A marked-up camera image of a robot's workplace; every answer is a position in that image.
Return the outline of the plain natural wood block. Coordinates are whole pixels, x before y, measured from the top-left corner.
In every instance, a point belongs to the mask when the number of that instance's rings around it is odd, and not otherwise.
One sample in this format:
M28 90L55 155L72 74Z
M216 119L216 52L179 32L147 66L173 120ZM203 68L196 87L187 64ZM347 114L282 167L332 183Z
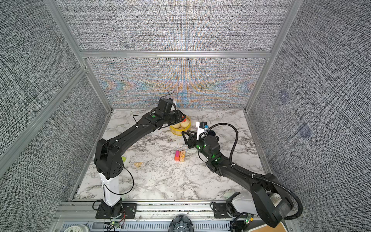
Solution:
M181 151L180 152L180 158L179 158L179 161L180 162L184 162L185 161L185 155L186 154L186 152L185 151Z

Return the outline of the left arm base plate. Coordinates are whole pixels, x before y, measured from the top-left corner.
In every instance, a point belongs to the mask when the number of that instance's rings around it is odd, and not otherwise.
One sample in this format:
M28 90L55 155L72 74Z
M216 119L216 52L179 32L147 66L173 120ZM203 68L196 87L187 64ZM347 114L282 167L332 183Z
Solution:
M121 203L114 206L108 206L101 203L95 215L95 219L134 219L137 211L136 203Z

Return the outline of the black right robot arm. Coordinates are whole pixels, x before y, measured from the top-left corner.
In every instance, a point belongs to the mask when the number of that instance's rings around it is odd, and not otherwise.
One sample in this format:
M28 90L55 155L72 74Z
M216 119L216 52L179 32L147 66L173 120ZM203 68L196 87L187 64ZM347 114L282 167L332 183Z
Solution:
M303 213L303 204L290 189L278 183L272 174L257 174L232 162L220 151L219 137L206 134L198 138L194 131L182 132L185 145L195 148L207 158L206 166L212 173L228 178L247 189L253 198L259 217L276 227L282 220L294 220Z

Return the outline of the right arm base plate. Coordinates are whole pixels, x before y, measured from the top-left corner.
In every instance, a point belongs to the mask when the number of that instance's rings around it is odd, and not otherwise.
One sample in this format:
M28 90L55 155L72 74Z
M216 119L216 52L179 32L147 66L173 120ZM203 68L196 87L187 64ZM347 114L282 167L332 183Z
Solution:
M227 204L225 202L212 202L211 209L214 214L214 218L216 219L227 219L227 218L234 218L231 213L228 211Z

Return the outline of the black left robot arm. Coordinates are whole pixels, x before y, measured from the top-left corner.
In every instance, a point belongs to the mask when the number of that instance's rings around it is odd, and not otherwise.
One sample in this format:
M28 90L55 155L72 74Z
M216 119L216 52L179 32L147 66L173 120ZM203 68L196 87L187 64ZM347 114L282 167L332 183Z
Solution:
M157 107L145 113L129 129L109 140L100 139L96 145L94 164L100 175L103 198L96 218L123 217L122 195L119 192L119 175L126 170L122 155L146 135L162 128L178 124L186 115L176 108L171 98L160 98Z

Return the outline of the orange wood block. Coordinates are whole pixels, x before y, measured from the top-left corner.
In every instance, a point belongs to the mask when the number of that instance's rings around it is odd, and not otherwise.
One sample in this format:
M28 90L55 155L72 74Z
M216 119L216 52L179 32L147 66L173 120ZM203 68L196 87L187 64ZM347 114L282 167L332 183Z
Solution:
M174 156L174 160L175 160L175 161L180 161L180 153L181 153L181 152L178 151L178 150L175 152L175 156Z

